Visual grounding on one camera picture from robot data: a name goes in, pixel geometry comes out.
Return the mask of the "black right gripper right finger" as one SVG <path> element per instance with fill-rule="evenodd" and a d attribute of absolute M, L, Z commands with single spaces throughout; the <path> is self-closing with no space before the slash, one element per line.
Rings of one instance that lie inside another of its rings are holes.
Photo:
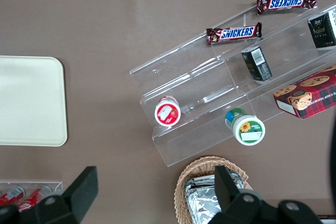
<path fill-rule="evenodd" d="M 262 196 L 249 189 L 238 189 L 229 171 L 224 166 L 216 166 L 215 195 L 221 211 L 210 223 L 267 223 L 262 218 Z"/>

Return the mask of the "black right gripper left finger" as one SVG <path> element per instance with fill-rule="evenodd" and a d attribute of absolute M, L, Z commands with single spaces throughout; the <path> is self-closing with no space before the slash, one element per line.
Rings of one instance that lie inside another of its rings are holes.
<path fill-rule="evenodd" d="M 81 223 L 97 195 L 97 168 L 87 166 L 61 195 L 50 195 L 33 207 L 29 223 Z"/>

